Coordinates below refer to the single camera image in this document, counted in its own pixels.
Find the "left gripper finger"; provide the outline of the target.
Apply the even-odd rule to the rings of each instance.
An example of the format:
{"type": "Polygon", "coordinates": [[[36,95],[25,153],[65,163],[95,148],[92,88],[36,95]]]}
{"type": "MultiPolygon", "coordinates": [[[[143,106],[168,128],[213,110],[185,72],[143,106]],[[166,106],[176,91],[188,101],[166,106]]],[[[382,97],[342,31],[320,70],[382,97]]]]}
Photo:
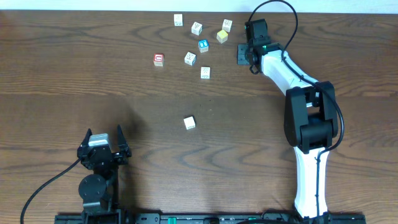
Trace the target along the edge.
{"type": "Polygon", "coordinates": [[[124,137],[120,125],[117,126],[117,131],[118,131],[118,147],[120,152],[123,152],[126,155],[126,157],[131,157],[131,150],[129,144],[127,143],[126,138],[124,137]]]}
{"type": "Polygon", "coordinates": [[[84,149],[84,148],[87,148],[89,146],[89,141],[90,141],[90,136],[91,135],[92,135],[92,131],[91,131],[91,129],[88,129],[84,139],[82,140],[82,142],[80,144],[80,148],[84,149]]]}

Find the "white block with pattern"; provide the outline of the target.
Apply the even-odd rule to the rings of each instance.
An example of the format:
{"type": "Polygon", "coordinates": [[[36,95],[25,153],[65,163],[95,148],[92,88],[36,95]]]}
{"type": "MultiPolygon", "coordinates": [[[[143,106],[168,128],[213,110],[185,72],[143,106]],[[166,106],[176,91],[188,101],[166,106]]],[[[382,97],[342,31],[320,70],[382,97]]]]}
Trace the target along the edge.
{"type": "Polygon", "coordinates": [[[211,68],[210,67],[201,67],[200,77],[201,79],[210,79],[211,68]]]}

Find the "plain white block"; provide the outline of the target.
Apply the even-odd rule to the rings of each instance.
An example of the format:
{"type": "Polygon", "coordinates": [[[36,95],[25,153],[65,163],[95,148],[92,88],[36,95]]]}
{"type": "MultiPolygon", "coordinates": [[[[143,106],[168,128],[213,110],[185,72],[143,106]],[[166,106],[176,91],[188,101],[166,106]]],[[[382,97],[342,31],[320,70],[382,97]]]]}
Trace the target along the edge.
{"type": "Polygon", "coordinates": [[[195,119],[193,116],[189,116],[183,119],[186,130],[193,129],[196,127],[195,119]]]}

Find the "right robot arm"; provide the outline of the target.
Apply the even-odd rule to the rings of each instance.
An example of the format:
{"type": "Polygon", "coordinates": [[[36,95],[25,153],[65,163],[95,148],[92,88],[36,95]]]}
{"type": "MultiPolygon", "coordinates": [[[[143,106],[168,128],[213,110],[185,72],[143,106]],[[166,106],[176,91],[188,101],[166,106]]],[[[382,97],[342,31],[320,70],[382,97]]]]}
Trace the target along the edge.
{"type": "Polygon", "coordinates": [[[271,41],[264,19],[247,21],[244,28],[247,43],[239,46],[237,63],[270,78],[285,96],[284,133],[297,162],[294,209],[301,221],[323,218],[328,212],[328,150],[339,133],[334,86],[299,68],[279,43],[271,41]]]}

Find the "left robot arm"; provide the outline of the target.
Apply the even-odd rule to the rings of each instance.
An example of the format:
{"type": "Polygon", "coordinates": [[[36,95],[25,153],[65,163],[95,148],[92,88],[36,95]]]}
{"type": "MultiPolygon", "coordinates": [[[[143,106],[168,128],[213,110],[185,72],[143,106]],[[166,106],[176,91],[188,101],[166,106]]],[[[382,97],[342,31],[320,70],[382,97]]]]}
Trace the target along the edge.
{"type": "Polygon", "coordinates": [[[77,149],[81,164],[92,174],[79,184],[78,193],[83,199],[83,211],[92,215],[110,213],[119,206],[119,166],[127,165],[131,150],[120,126],[117,126],[119,151],[113,152],[109,135],[93,134],[87,130],[86,136],[77,149]]]}

